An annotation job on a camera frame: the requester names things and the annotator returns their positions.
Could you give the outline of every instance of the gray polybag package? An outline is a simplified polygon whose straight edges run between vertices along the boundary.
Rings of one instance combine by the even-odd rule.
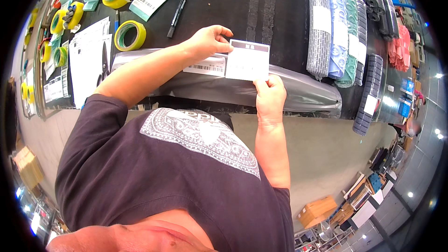
[[[111,71],[157,50],[160,49],[118,53]],[[213,57],[225,58],[227,63],[227,54],[216,53]],[[283,80],[287,91],[284,111],[318,112],[331,118],[339,118],[342,98],[336,87],[316,81],[308,75],[271,64],[269,73],[278,75]],[[255,107],[257,90],[251,81],[181,71],[149,95],[149,97],[155,96],[173,96]]]

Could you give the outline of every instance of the black t-shirt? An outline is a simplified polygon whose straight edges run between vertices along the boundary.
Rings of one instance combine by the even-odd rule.
[[[289,190],[272,188],[232,130],[199,110],[128,110],[95,94],[65,145],[56,197],[72,231],[185,209],[225,251],[292,251]]]

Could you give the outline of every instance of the scissors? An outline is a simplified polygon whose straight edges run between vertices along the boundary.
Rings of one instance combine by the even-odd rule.
[[[103,64],[101,66],[101,69],[103,72],[98,76],[98,80],[96,81],[97,87],[110,74],[108,69],[108,53],[106,51],[106,42],[103,43]]]

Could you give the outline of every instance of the barcode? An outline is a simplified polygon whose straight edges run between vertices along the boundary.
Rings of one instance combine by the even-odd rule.
[[[189,68],[196,68],[196,69],[202,69],[202,70],[211,70],[211,71],[218,71],[218,72],[224,72],[224,69],[221,67],[214,67],[214,66],[205,66],[205,65],[191,65]]]
[[[148,7],[149,8],[151,8],[152,7],[152,4],[151,3],[149,3],[148,1],[146,1],[146,0],[138,0],[138,1],[141,1],[142,3],[145,3],[146,5],[148,5]]]

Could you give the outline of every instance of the blue box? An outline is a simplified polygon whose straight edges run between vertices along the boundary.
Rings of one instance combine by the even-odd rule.
[[[414,82],[411,80],[401,79],[401,87],[400,91],[410,95],[412,98],[412,95],[414,94]]]

